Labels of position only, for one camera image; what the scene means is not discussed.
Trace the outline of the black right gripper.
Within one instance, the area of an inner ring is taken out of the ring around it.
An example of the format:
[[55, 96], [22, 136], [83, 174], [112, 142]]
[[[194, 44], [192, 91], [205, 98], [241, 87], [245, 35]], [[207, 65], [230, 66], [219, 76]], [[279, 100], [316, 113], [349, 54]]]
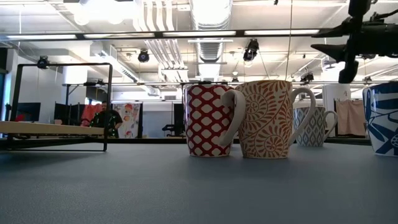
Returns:
[[397, 57], [397, 25], [383, 22], [363, 23], [359, 18], [349, 18], [334, 28], [320, 29], [312, 38], [331, 38], [348, 35], [346, 44], [312, 44], [311, 48], [333, 58], [336, 62], [345, 62], [340, 71], [339, 82], [351, 83], [358, 71], [358, 55], [378, 55]]

